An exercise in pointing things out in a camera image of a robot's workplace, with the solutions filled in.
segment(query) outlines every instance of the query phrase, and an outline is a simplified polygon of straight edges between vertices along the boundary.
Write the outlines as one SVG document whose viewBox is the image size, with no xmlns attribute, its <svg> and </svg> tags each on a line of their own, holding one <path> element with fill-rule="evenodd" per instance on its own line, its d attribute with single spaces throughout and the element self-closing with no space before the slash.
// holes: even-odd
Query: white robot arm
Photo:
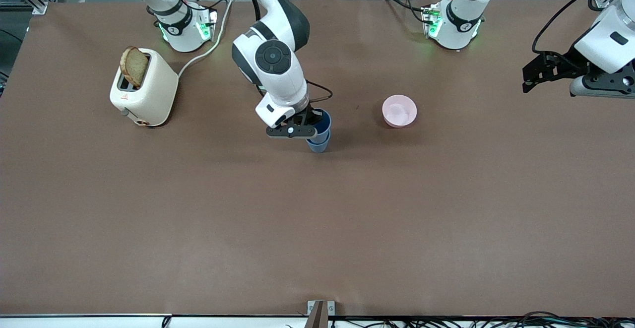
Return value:
<svg viewBox="0 0 635 328">
<path fill-rule="evenodd" d="M 168 30 L 164 35 L 175 50 L 192 51 L 207 40 L 200 36 L 199 11 L 182 0 L 144 1 Z M 257 1 L 267 14 L 234 41 L 232 58 L 252 84 L 267 91 L 256 113 L 267 124 L 269 136 L 313 138 L 313 125 L 322 119 L 322 111 L 309 104 L 307 83 L 294 54 L 309 40 L 309 21 L 288 0 Z"/>
<path fill-rule="evenodd" d="M 569 78 L 571 96 L 635 99 L 634 59 L 635 0 L 614 0 L 566 54 L 539 52 L 522 69 L 522 91 Z"/>
<path fill-rule="evenodd" d="M 476 36 L 490 0 L 442 0 L 425 8 L 424 32 L 448 49 L 461 49 Z"/>
</svg>

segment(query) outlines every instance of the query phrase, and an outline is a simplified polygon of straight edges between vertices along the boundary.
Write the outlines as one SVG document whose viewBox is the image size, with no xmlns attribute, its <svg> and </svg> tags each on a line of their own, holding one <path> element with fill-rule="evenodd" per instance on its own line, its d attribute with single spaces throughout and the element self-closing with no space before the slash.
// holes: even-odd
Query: white cable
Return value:
<svg viewBox="0 0 635 328">
<path fill-rule="evenodd" d="M 223 32 L 225 30 L 225 23 L 227 22 L 227 18 L 229 18 L 229 8 L 232 6 L 233 2 L 234 2 L 234 0 L 229 0 L 227 2 L 227 9 L 225 9 L 225 14 L 223 14 L 223 20 L 220 23 L 220 31 L 218 31 L 218 37 L 216 38 L 216 43 L 214 43 L 214 45 L 211 48 L 209 48 L 209 50 L 207 52 L 205 52 L 204 54 L 201 54 L 201 55 L 199 55 L 197 57 L 194 57 L 194 58 L 192 58 L 192 60 L 188 61 L 188 63 L 183 66 L 181 71 L 179 71 L 179 78 L 181 78 L 181 75 L 186 70 L 186 68 L 188 68 L 188 66 L 190 66 L 194 62 L 199 61 L 200 59 L 208 56 L 209 54 L 211 54 L 211 52 L 214 51 L 214 49 L 216 49 L 216 46 L 218 46 L 218 43 L 220 43 L 220 38 L 222 38 L 222 36 L 223 36 Z"/>
</svg>

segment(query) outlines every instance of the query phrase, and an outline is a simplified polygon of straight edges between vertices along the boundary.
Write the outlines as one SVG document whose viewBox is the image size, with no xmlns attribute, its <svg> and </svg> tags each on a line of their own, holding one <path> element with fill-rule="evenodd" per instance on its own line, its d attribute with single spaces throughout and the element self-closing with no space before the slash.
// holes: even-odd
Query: toast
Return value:
<svg viewBox="0 0 635 328">
<path fill-rule="evenodd" d="M 133 86 L 141 87 L 143 76 L 148 69 L 148 58 L 138 48 L 129 46 L 121 55 L 120 68 L 126 80 Z"/>
</svg>

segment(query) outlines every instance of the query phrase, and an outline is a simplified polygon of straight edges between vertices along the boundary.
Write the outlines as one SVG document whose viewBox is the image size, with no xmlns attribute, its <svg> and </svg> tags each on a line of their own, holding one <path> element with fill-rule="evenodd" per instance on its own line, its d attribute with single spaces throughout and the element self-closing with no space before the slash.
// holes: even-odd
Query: pink bowl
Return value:
<svg viewBox="0 0 635 328">
<path fill-rule="evenodd" d="M 383 119 L 390 126 L 400 128 L 408 126 L 417 117 L 417 105 L 404 95 L 392 95 L 383 102 L 381 107 Z"/>
</svg>

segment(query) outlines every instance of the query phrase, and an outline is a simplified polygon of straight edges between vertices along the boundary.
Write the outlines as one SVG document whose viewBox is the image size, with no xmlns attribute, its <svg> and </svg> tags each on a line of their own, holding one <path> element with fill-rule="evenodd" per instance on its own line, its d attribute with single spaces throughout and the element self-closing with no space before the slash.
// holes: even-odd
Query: brown table covering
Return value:
<svg viewBox="0 0 635 328">
<path fill-rule="evenodd" d="M 142 3 L 50 4 L 0 99 L 0 312 L 294 314 L 334 299 L 348 315 L 632 316 L 635 102 L 572 99 L 566 80 L 521 91 L 564 2 L 492 1 L 454 52 L 383 1 L 298 0 L 305 76 L 335 91 L 324 154 L 265 135 L 231 61 L 251 4 L 158 129 L 109 102 L 121 52 L 178 70 L 203 50 L 170 50 Z M 540 47 L 566 50 L 594 16 L 577 4 Z M 405 129 L 381 117 L 396 93 L 419 107 Z"/>
</svg>

